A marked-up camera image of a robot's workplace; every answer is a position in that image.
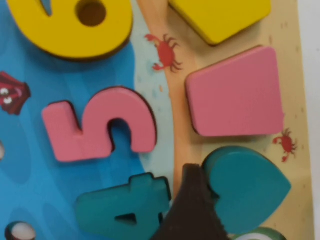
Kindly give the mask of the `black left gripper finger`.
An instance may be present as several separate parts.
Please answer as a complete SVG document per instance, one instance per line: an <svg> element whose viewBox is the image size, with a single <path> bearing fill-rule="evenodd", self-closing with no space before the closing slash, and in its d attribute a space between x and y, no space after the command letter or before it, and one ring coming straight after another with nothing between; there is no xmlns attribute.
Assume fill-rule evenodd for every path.
<svg viewBox="0 0 320 240"><path fill-rule="evenodd" d="M228 234L215 208L213 192L203 168L185 164L182 182L173 205L155 240L228 240Z"/></svg>

